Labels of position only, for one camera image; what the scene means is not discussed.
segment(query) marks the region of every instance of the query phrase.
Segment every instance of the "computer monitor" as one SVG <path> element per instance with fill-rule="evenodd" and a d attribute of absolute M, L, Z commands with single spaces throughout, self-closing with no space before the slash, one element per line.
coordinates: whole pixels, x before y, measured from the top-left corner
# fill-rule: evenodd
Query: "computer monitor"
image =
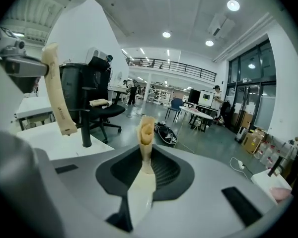
<path fill-rule="evenodd" d="M 198 104 L 200 98 L 200 91 L 191 89 L 188 102 Z"/>
<path fill-rule="evenodd" d="M 214 98 L 214 93 L 202 90 L 199 98 L 199 105 L 211 107 Z"/>

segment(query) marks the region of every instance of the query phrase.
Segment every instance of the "balcony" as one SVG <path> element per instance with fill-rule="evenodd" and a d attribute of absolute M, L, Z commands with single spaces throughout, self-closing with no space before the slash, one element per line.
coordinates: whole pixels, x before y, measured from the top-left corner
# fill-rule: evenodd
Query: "balcony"
<path fill-rule="evenodd" d="M 145 68 L 155 68 L 161 69 L 162 71 L 175 71 L 178 73 L 194 76 L 197 78 L 201 78 L 208 82 L 215 82 L 217 74 L 211 72 L 206 69 L 202 69 L 199 67 L 195 67 L 192 65 L 175 62 L 175 61 L 167 61 L 161 59 L 146 59 L 146 58 L 127 58 L 126 61 L 129 66 L 140 66 Z"/>

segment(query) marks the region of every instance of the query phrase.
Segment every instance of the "black pole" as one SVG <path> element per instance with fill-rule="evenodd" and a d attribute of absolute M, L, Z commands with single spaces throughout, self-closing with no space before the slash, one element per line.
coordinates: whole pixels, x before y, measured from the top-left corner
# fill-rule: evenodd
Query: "black pole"
<path fill-rule="evenodd" d="M 83 147 L 90 147 L 90 133 L 89 133 L 89 110 L 87 111 L 80 111 L 81 123 L 82 128 L 80 129 L 81 132 L 81 139 L 83 141 Z"/>
<path fill-rule="evenodd" d="M 279 156 L 278 160 L 276 161 L 276 163 L 274 164 L 274 166 L 272 167 L 272 169 L 270 169 L 268 176 L 271 177 L 272 174 L 274 173 L 274 171 L 276 170 L 276 168 L 279 166 L 280 162 L 282 161 L 283 157 Z"/>
<path fill-rule="evenodd" d="M 84 103 L 83 108 L 86 109 L 87 100 L 88 100 L 88 91 L 84 89 Z M 83 141 L 83 147 L 90 147 L 91 141 L 90 141 L 90 133 L 89 133 L 89 109 L 80 111 L 80 117 L 81 117 L 81 139 Z"/>

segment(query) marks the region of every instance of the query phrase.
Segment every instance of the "cardboard box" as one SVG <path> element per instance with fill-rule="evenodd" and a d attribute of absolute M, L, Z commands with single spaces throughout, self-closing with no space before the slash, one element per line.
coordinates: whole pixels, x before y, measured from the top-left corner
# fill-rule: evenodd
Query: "cardboard box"
<path fill-rule="evenodd" d="M 253 133 L 247 133 L 242 143 L 243 148 L 250 154 L 254 154 L 257 145 L 262 141 L 260 137 Z"/>
<path fill-rule="evenodd" d="M 262 130 L 261 128 L 257 128 L 255 129 L 255 131 L 253 132 L 254 136 L 260 137 L 262 140 L 266 139 L 267 133 Z"/>

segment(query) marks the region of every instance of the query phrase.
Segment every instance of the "bottle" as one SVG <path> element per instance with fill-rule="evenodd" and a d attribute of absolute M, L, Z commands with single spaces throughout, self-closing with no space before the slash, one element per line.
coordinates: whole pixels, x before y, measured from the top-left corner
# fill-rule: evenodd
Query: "bottle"
<path fill-rule="evenodd" d="M 272 164 L 273 164 L 273 161 L 272 161 L 271 157 L 268 157 L 267 161 L 266 161 L 266 165 L 265 165 L 266 169 L 271 169 L 273 166 Z"/>
<path fill-rule="evenodd" d="M 264 154 L 265 150 L 267 149 L 267 147 L 268 147 L 268 142 L 267 141 L 264 141 L 263 143 L 261 143 L 258 150 L 257 150 L 257 152 L 254 154 L 254 157 L 259 160 L 263 156 L 263 154 Z"/>
<path fill-rule="evenodd" d="M 280 155 L 280 151 L 278 150 L 277 153 L 274 152 L 272 156 L 267 158 L 267 164 L 266 164 L 267 169 L 271 169 L 274 166 L 274 164 L 278 160 L 279 155 Z"/>
<path fill-rule="evenodd" d="M 272 156 L 272 154 L 275 152 L 275 146 L 274 145 L 271 145 L 270 147 L 268 147 L 266 149 L 266 151 L 264 152 L 262 158 L 260 159 L 260 162 L 264 165 L 267 164 L 267 161 L 268 161 L 268 157 Z"/>

